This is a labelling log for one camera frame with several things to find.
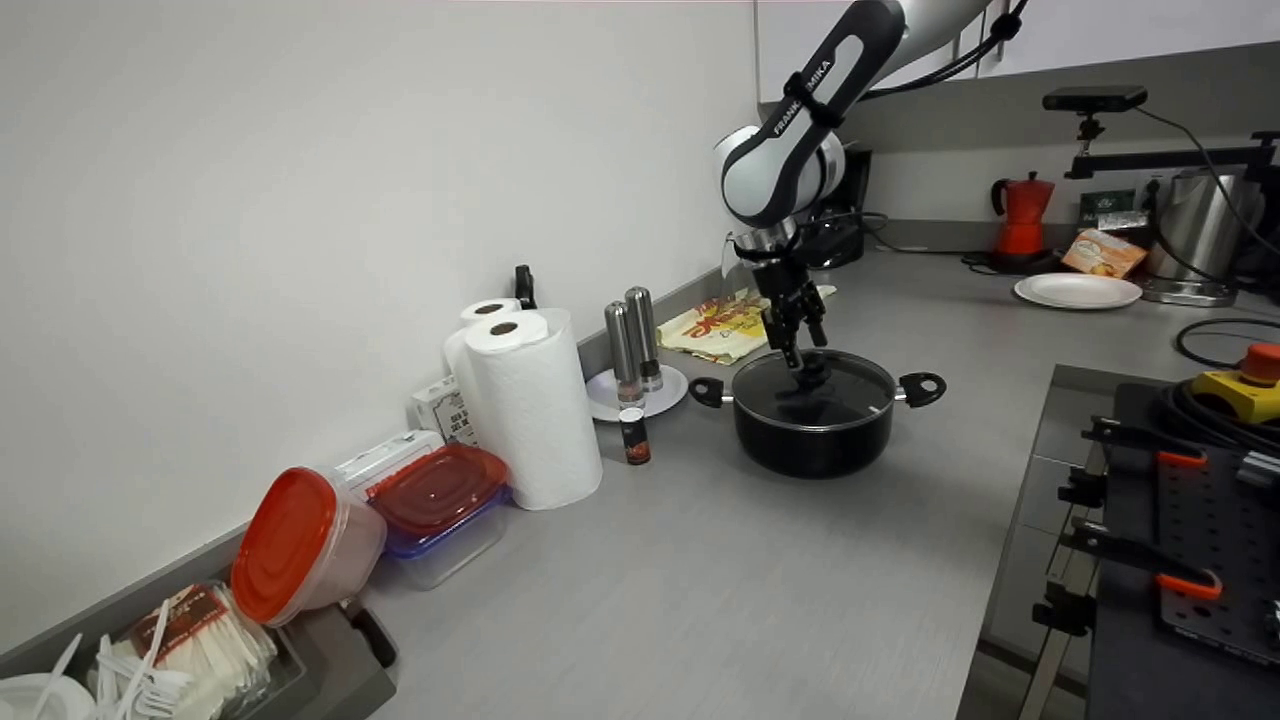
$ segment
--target stainless steel kettle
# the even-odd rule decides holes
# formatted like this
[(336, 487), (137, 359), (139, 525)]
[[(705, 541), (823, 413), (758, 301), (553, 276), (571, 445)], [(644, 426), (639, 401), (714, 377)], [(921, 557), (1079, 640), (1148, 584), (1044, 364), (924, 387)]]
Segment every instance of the stainless steel kettle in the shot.
[(1156, 205), (1156, 228), (1173, 253), (1163, 244), (1151, 248), (1151, 282), (1191, 297), (1226, 297), (1226, 276), (1233, 271), (1243, 233), (1241, 218), (1258, 220), (1258, 214), (1261, 188), (1243, 177), (1213, 177), (1205, 169), (1173, 177)]

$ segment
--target paper towel roll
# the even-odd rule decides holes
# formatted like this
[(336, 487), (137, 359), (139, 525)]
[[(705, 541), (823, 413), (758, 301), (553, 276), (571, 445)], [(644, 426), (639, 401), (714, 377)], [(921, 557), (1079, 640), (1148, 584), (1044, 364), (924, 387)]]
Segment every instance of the paper towel roll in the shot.
[(490, 317), (511, 317), (511, 311), (522, 311), (522, 301), (515, 301), (515, 297), (490, 297), (490, 301), (478, 301), (478, 303), (468, 303), (466, 311), (456, 311), (456, 321), (461, 321), (466, 329), (471, 329), (471, 325), (482, 325), (482, 321), (490, 321)]
[(446, 373), (456, 377), (453, 364), (456, 364), (471, 325), (492, 321), (492, 317), (511, 317), (511, 311), (522, 311), (515, 297), (490, 297), (490, 301), (478, 301), (478, 303), (461, 309), (456, 311), (461, 329), (453, 338), (446, 338)]
[(567, 321), (511, 311), (466, 331), (456, 381), (482, 450), (511, 467), (522, 509), (546, 512), (602, 487), (602, 450)]

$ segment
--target red kettle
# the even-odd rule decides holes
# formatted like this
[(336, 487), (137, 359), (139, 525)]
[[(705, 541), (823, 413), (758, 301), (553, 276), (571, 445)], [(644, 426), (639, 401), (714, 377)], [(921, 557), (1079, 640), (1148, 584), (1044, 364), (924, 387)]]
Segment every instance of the red kettle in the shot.
[(1044, 257), (1044, 209), (1048, 209), (1052, 184), (1036, 181), (995, 181), (992, 184), (992, 209), (1004, 218), (995, 257), (1004, 262), (1033, 262)]

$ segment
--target red knob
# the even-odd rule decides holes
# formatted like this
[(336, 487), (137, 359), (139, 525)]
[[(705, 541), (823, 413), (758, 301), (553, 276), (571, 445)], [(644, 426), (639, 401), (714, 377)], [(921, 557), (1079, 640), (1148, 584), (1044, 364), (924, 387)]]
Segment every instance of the red knob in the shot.
[(1280, 343), (1250, 343), (1241, 359), (1241, 377), (1250, 383), (1275, 383), (1280, 381)]

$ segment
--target robotic arm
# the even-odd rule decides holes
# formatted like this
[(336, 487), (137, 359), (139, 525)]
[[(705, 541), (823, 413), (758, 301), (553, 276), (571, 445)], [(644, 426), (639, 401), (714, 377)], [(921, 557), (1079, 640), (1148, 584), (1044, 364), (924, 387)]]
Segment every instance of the robotic arm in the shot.
[(720, 144), (726, 209), (750, 224), (734, 236), (736, 257), (751, 264), (770, 297), (770, 343), (788, 355), (802, 383), (820, 383), (815, 355), (797, 353), (810, 325), (815, 347), (823, 338), (823, 301), (797, 257), (794, 218), (810, 214), (843, 181), (843, 144), (837, 130), (869, 84), (930, 50), (961, 36), (988, 0), (853, 0), (812, 61), (783, 84), (783, 99), (761, 130), (742, 130)]

